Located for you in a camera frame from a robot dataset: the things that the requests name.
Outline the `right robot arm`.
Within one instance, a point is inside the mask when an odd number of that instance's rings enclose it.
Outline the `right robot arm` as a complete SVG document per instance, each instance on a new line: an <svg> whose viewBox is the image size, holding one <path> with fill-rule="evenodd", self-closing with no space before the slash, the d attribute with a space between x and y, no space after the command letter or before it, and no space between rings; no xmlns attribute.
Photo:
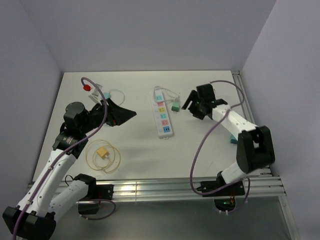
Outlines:
<svg viewBox="0 0 320 240"><path fill-rule="evenodd" d="M270 129L258 126L234 111L235 107L242 104L241 101L231 106L224 99L217 99L212 84L208 83L192 90L181 108L189 110L197 119L203 120L208 117L216 122L205 134L196 151L190 170L191 179L205 140L219 125L228 130L237 141L235 162L219 172L216 177L216 189L222 195L227 195L233 190L235 181L244 179L249 173L275 162Z"/></svg>

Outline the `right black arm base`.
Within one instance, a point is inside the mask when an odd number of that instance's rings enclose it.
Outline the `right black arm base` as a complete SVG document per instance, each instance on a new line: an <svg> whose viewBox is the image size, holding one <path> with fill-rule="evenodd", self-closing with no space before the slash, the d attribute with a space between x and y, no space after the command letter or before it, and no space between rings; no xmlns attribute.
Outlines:
<svg viewBox="0 0 320 240"><path fill-rule="evenodd" d="M196 190L202 194L213 192L212 194L202 195L203 197L224 197L214 199L214 206L218 212L229 213L236 210L236 197L244 196L244 202L247 201L248 193L245 191L243 181L235 182L232 185L226 185L223 189L219 186L217 180L201 181L200 186Z"/></svg>

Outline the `green usb charger plug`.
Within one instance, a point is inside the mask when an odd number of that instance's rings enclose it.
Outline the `green usb charger plug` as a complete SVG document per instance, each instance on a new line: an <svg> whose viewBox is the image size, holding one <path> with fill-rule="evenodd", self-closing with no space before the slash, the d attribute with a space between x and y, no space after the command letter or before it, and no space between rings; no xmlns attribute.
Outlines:
<svg viewBox="0 0 320 240"><path fill-rule="evenodd" d="M172 110L173 112L178 113L178 112L180 111L180 108L181 108L181 104L180 104L179 101L174 101L174 102L172 103L172 105L171 105L171 110Z"/></svg>

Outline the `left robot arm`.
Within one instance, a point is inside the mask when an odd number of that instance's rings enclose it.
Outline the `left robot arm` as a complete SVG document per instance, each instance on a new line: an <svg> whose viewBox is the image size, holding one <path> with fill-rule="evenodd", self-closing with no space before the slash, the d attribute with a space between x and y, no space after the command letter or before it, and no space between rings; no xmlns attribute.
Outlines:
<svg viewBox="0 0 320 240"><path fill-rule="evenodd" d="M116 105L111 99L101 100L90 111L78 101L67 105L64 122L44 169L24 198L15 207L8 206L2 214L13 239L50 239L59 218L75 202L96 197L96 179L82 173L75 176L58 196L55 193L63 176L85 148L88 132L95 134L104 124L120 126L136 114Z"/></svg>

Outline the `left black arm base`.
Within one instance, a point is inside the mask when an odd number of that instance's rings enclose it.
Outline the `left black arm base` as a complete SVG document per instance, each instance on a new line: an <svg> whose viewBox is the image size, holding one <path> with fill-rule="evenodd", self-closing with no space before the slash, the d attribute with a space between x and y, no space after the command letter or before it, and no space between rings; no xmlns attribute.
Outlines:
<svg viewBox="0 0 320 240"><path fill-rule="evenodd" d="M113 199L114 185L96 185L93 192L80 200L78 213L80 215L96 215L103 204L109 204Z"/></svg>

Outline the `teal usb charger plug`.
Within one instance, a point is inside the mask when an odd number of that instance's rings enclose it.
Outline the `teal usb charger plug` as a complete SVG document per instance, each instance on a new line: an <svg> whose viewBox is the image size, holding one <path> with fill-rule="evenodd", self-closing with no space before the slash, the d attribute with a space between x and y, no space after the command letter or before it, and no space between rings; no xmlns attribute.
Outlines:
<svg viewBox="0 0 320 240"><path fill-rule="evenodd" d="M237 145L238 144L238 140L233 135L231 135L230 136L230 143L234 144L234 145Z"/></svg>

